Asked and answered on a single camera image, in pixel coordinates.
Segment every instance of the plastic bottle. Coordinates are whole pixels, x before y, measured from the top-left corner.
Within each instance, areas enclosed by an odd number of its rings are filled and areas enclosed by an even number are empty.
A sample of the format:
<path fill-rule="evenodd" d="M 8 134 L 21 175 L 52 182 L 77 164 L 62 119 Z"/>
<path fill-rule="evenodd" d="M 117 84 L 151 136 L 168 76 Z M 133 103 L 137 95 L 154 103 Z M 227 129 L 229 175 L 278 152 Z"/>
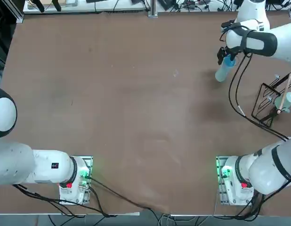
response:
<path fill-rule="evenodd" d="M 277 109 L 279 109 L 279 106 L 281 104 L 281 101 L 283 98 L 282 96 L 283 95 L 277 97 L 274 101 L 274 104 Z M 289 110 L 290 107 L 291 107 L 291 92 L 287 92 L 286 98 L 283 101 L 283 111 L 290 113 L 290 110 Z"/>
<path fill-rule="evenodd" d="M 235 59 L 233 61 L 230 60 L 230 54 L 224 57 L 223 62 L 220 68 L 216 72 L 216 80 L 222 82 L 226 79 L 228 73 L 235 65 Z"/>

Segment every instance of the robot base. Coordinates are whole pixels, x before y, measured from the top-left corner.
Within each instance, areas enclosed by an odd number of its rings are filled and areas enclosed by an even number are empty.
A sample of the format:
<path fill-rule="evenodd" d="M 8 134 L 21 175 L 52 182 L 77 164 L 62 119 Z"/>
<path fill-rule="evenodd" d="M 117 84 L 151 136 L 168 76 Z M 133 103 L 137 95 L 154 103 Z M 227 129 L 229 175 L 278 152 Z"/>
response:
<path fill-rule="evenodd" d="M 243 187 L 237 179 L 234 169 L 236 159 L 236 156 L 216 157 L 220 200 L 223 205 L 245 206 L 252 199 L 254 189 Z"/>
<path fill-rule="evenodd" d="M 77 173 L 75 180 L 67 187 L 59 186 L 60 199 L 78 204 L 88 204 L 90 201 L 90 180 L 84 176 L 90 176 L 92 173 L 92 156 L 73 156 L 77 163 Z M 63 205 L 74 205 L 68 202 L 60 202 Z"/>

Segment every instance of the black cable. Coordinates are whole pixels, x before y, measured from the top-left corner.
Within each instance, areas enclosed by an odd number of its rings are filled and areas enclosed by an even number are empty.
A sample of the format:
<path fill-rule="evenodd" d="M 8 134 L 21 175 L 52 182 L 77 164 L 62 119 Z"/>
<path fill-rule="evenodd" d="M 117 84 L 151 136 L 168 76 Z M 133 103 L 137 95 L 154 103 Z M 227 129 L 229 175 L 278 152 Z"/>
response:
<path fill-rule="evenodd" d="M 144 6 L 145 6 L 145 11 L 146 11 L 146 12 L 150 11 L 150 10 L 147 8 L 147 6 L 146 6 L 145 0 L 141 0 L 141 1 L 143 2 Z"/>
<path fill-rule="evenodd" d="M 14 185 L 14 187 L 16 187 L 18 190 L 20 190 L 20 192 L 22 192 L 23 194 L 27 195 L 28 197 L 31 197 L 31 198 L 34 198 L 34 199 L 39 199 L 39 200 L 42 200 L 41 198 L 37 198 L 31 194 L 28 194 L 27 191 L 25 191 L 25 189 L 27 189 L 26 187 L 22 186 L 22 185 Z M 61 213 L 63 213 L 65 216 L 68 216 L 68 217 L 76 217 L 76 218 L 84 218 L 85 216 L 78 216 L 78 215 L 75 215 L 73 214 L 66 206 L 64 206 L 63 204 L 60 204 L 58 202 L 50 202 L 50 201 L 47 201 L 49 204 L 51 204 L 52 206 L 54 206 L 57 210 L 59 210 Z M 62 206 L 64 207 L 70 214 L 67 214 L 65 213 L 63 210 L 61 210 L 59 207 L 57 207 L 55 204 L 59 205 L 59 206 Z"/>
<path fill-rule="evenodd" d="M 274 192 L 273 194 L 271 194 L 270 196 L 268 196 L 263 203 L 267 202 L 269 199 L 271 199 L 273 196 L 275 196 L 276 194 L 278 194 L 281 190 L 283 190 L 286 186 L 288 186 L 288 184 L 291 183 L 291 178 L 290 180 L 288 180 L 283 186 L 281 186 L 276 192 Z"/>
<path fill-rule="evenodd" d="M 50 215 L 48 215 L 50 222 L 52 223 L 53 226 L 56 226 L 56 224 L 52 221 Z"/>
<path fill-rule="evenodd" d="M 252 198 L 251 200 L 247 203 L 247 205 L 244 206 L 244 208 L 239 212 L 237 213 L 235 216 L 221 216 L 221 217 L 216 217 L 214 216 L 214 218 L 217 218 L 217 219 L 222 219 L 222 220 L 232 220 L 232 219 L 241 219 L 243 218 L 244 216 L 240 216 L 241 213 L 244 212 L 244 210 L 250 205 L 254 205 L 255 201 L 257 200 L 257 197 L 258 197 L 258 193 L 256 193 Z"/>
<path fill-rule="evenodd" d="M 224 0 L 224 1 L 216 0 L 216 1 L 223 3 L 223 6 L 226 6 L 228 8 L 228 10 L 231 11 L 230 7 L 225 2 L 226 0 Z"/>
<path fill-rule="evenodd" d="M 177 7 L 178 6 L 178 3 L 179 3 L 179 1 L 180 0 L 178 0 L 175 4 L 174 4 L 174 7 L 170 10 L 170 12 L 172 12 L 173 11 L 173 9 L 175 8 L 175 7 Z"/>
<path fill-rule="evenodd" d="M 113 8 L 113 11 L 112 11 L 112 12 L 114 12 L 114 10 L 115 10 L 115 7 L 116 7 L 116 5 L 117 5 L 118 1 L 119 1 L 119 0 L 117 0 L 117 1 L 116 1 L 116 4 L 115 4 L 115 6 L 114 6 L 114 8 Z"/>
<path fill-rule="evenodd" d="M 203 2 L 204 2 L 204 4 L 205 4 L 205 7 L 208 9 L 208 11 L 210 12 L 210 7 L 209 7 L 209 5 L 207 5 L 207 3 L 206 3 L 206 0 L 203 0 Z"/>
<path fill-rule="evenodd" d="M 39 200 L 43 200 L 43 201 L 47 201 L 47 202 L 54 202 L 55 204 L 58 204 L 58 205 L 62 205 L 59 202 L 67 202 L 67 203 L 71 203 L 71 204 L 74 204 L 74 205 L 77 205 L 77 206 L 81 206 L 81 207 L 89 209 L 89 210 L 95 210 L 96 212 L 102 213 L 100 210 L 98 210 L 96 208 L 92 208 L 92 207 L 85 206 L 85 205 L 82 205 L 82 204 L 78 204 L 76 202 L 72 202 L 72 201 L 68 201 L 68 200 L 52 199 L 52 198 L 44 197 L 44 196 L 42 196 L 42 195 L 40 195 L 38 193 L 31 193 L 29 191 L 26 191 L 26 190 L 24 190 L 24 189 L 22 189 L 20 187 L 17 187 L 16 185 L 13 185 L 13 186 L 15 188 L 17 188 L 18 190 L 20 190 L 23 194 L 25 194 L 25 195 L 27 195 L 27 196 L 29 196 L 31 198 L 34 198 L 34 199 L 39 199 Z"/>
<path fill-rule="evenodd" d="M 96 197 L 96 199 L 97 199 L 98 207 L 99 207 L 99 209 L 101 210 L 103 216 L 104 216 L 105 218 L 109 218 L 109 217 L 110 217 L 109 214 L 107 214 L 107 213 L 105 213 L 105 212 L 103 211 L 102 205 L 100 204 L 99 197 L 98 197 L 96 191 L 95 191 L 92 187 L 89 187 L 89 190 L 90 190 L 90 191 L 95 195 L 95 197 Z"/>
<path fill-rule="evenodd" d="M 98 225 L 103 219 L 105 219 L 105 217 L 103 217 L 103 218 L 101 218 L 98 222 L 96 222 L 94 225 L 92 225 L 92 226 L 96 226 L 96 225 Z"/>
<path fill-rule="evenodd" d="M 147 207 L 147 206 L 140 205 L 140 204 L 138 204 L 138 203 L 136 203 L 136 202 L 131 201 L 130 199 L 128 199 L 128 198 L 124 197 L 123 195 L 121 195 L 121 194 L 119 194 L 119 193 L 113 191 L 111 188 L 107 187 L 106 185 L 104 185 L 103 183 L 99 182 L 98 180 L 95 180 L 95 179 L 92 178 L 92 177 L 86 176 L 85 178 L 87 178 L 87 179 L 91 179 L 92 181 L 98 183 L 99 185 L 101 185 L 101 186 L 104 187 L 105 189 L 107 189 L 107 190 L 109 190 L 110 192 L 112 192 L 114 195 L 116 195 L 116 196 L 122 198 L 123 200 L 125 200 L 125 201 L 127 201 L 127 202 L 133 204 L 134 206 L 137 206 L 137 207 L 139 207 L 139 208 L 142 208 L 142 209 L 145 209 L 145 210 L 149 210 L 149 211 L 151 211 L 151 212 L 154 214 L 154 216 L 155 216 L 155 218 L 157 219 L 157 221 L 159 222 L 159 219 L 158 219 L 157 215 L 155 214 L 155 212 L 154 212 L 151 208 L 149 208 L 149 207 Z"/>
<path fill-rule="evenodd" d="M 203 12 L 202 9 L 199 6 L 195 6 L 195 8 L 198 8 L 201 12 Z"/>
<path fill-rule="evenodd" d="M 229 99 L 229 103 L 230 103 L 231 107 L 234 109 L 234 111 L 235 111 L 236 113 L 238 113 L 238 115 L 242 116 L 243 118 L 245 118 L 246 120 L 248 120 L 248 121 L 251 122 L 252 124 L 256 125 L 257 127 L 261 128 L 262 130 L 271 133 L 272 135 L 274 135 L 274 136 L 280 138 L 280 139 L 283 140 L 283 141 L 286 141 L 286 140 L 288 140 L 288 137 L 287 137 L 287 136 L 285 136 L 284 134 L 281 134 L 280 132 L 277 132 L 276 130 L 271 129 L 271 128 L 269 128 L 269 127 L 263 125 L 263 124 L 259 124 L 259 123 L 255 122 L 255 121 L 251 120 L 251 119 L 248 118 L 246 115 L 244 115 L 244 114 L 238 112 L 238 110 L 237 110 L 237 109 L 234 107 L 234 105 L 232 104 L 231 97 L 230 97 L 230 94 L 231 94 L 231 87 L 232 87 L 232 84 L 233 84 L 233 82 L 234 82 L 234 79 L 235 79 L 235 77 L 236 77 L 238 71 L 240 70 L 240 67 L 241 67 L 241 65 L 242 65 L 242 63 L 243 63 L 243 61 L 245 60 L 246 57 L 247 57 L 247 56 L 244 55 L 242 61 L 240 62 L 239 66 L 238 66 L 237 70 L 235 71 L 234 76 L 233 76 L 233 78 L 232 78 L 232 80 L 231 80 L 231 82 L 230 82 L 229 90 L 228 90 L 228 99 Z"/>
<path fill-rule="evenodd" d="M 236 102 L 236 105 L 237 105 L 237 106 L 239 106 L 239 103 L 238 103 L 238 100 L 237 100 L 237 94 L 238 94 L 239 85 L 240 85 L 240 82 L 241 82 L 242 76 L 243 76 L 245 70 L 247 69 L 247 67 L 248 67 L 248 65 L 249 65 L 249 63 L 250 63 L 250 61 L 251 61 L 251 59 L 252 59 L 252 56 L 253 56 L 253 54 L 250 55 L 249 60 L 248 60 L 248 62 L 247 62 L 247 65 L 244 67 L 244 70 L 242 71 L 241 76 L 239 77 L 238 83 L 237 83 L 237 85 L 236 85 L 236 89 L 235 89 L 235 102 Z"/>
<path fill-rule="evenodd" d="M 197 226 L 199 219 L 200 219 L 200 217 L 197 218 L 196 222 L 194 223 L 194 226 Z"/>
<path fill-rule="evenodd" d="M 62 223 L 60 226 L 63 226 L 64 224 L 67 224 L 69 221 L 71 221 L 73 218 L 75 218 L 75 217 L 72 217 L 72 218 L 70 218 L 70 219 L 68 219 L 68 220 L 66 220 L 64 223 Z"/>

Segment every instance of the floor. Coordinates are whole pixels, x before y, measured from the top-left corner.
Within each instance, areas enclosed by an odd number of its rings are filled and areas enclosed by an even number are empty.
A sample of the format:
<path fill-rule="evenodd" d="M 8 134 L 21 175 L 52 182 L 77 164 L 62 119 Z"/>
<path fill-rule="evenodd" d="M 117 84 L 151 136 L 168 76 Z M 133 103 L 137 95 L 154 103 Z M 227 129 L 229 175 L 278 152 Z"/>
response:
<path fill-rule="evenodd" d="M 66 226 L 93 226 L 97 221 L 102 218 L 100 215 L 88 215 L 83 219 L 76 218 L 67 222 Z M 60 226 L 68 217 L 53 215 L 51 216 L 52 221 L 56 226 Z M 200 217 L 198 224 L 205 219 L 205 217 Z M 190 222 L 177 221 L 178 226 L 193 226 L 195 220 Z M 48 215 L 5 215 L 0 216 L 0 226 L 54 226 Z M 102 220 L 98 226 L 156 226 L 157 220 L 151 215 L 150 212 L 144 211 L 140 216 L 118 216 L 116 218 L 106 218 Z M 166 220 L 162 222 L 162 226 L 166 225 Z M 169 226 L 173 226 L 172 222 L 169 220 Z M 258 217 L 253 222 L 236 221 L 236 220 L 220 220 L 209 217 L 202 226 L 291 226 L 291 218 L 283 217 Z"/>

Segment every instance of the green light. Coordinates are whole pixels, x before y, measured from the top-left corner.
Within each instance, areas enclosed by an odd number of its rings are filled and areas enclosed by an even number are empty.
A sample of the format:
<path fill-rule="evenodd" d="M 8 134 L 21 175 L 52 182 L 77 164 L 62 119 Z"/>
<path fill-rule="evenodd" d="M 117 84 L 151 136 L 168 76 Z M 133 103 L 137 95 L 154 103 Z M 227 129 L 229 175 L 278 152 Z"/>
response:
<path fill-rule="evenodd" d="M 81 177 L 87 177 L 88 176 L 88 171 L 82 169 L 80 171 L 80 175 L 81 175 Z"/>

